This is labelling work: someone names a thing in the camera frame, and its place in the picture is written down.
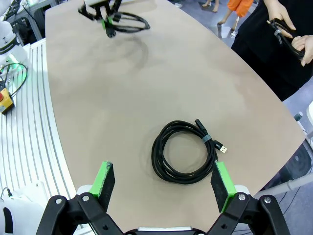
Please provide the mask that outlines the person's right hand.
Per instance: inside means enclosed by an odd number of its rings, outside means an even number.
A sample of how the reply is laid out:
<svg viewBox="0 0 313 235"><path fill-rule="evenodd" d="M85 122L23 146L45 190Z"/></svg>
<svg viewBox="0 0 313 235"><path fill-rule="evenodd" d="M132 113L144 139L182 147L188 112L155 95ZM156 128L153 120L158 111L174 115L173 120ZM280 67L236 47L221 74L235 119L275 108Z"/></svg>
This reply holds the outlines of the person's right hand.
<svg viewBox="0 0 313 235"><path fill-rule="evenodd" d="M287 9L278 0L264 0L264 4L268 10L269 20L280 19L284 21L290 29L296 30Z"/></svg>

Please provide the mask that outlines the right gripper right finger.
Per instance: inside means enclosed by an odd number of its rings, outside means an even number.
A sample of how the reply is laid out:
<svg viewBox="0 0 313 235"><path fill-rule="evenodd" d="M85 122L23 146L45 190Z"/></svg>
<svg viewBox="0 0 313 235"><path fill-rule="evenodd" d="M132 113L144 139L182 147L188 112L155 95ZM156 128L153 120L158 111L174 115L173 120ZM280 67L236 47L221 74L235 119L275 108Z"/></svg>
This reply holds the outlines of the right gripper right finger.
<svg viewBox="0 0 313 235"><path fill-rule="evenodd" d="M263 195L256 199L237 191L223 162L214 163L211 186L220 215L208 235L230 235L239 223L247 224L254 235L290 234L276 198Z"/></svg>

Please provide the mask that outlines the person's left hand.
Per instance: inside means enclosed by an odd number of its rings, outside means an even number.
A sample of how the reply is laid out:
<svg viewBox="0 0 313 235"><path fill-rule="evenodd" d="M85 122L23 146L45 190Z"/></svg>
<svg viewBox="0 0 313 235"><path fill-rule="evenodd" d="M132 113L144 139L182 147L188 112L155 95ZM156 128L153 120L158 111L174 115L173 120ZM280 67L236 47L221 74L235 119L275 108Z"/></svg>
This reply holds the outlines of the person's left hand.
<svg viewBox="0 0 313 235"><path fill-rule="evenodd" d="M297 36L292 40L291 45L296 50L305 50L304 56L301 59L301 65L304 67L309 64L313 59L313 36Z"/></svg>

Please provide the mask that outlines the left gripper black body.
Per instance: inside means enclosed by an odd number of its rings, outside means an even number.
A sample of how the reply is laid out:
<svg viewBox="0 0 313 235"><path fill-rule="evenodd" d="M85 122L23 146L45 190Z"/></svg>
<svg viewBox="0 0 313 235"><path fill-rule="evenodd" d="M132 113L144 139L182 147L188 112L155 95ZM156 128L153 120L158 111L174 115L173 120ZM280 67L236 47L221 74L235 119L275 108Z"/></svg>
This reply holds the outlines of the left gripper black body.
<svg viewBox="0 0 313 235"><path fill-rule="evenodd" d="M89 7L94 6L105 6L106 4L109 5L109 7L119 7L122 3L122 0L84 0L84 5Z"/></svg>

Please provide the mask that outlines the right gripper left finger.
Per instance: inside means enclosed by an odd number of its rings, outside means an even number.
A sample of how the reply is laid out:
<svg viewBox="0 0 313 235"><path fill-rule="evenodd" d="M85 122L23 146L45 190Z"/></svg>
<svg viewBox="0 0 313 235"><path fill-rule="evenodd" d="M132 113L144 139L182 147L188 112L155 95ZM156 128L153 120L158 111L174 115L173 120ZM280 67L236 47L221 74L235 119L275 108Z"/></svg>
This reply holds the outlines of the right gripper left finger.
<svg viewBox="0 0 313 235"><path fill-rule="evenodd" d="M79 225L89 224L96 235L121 235L122 230L107 214L115 184L113 164L102 162L91 188L68 200L52 196L36 234L72 235Z"/></svg>

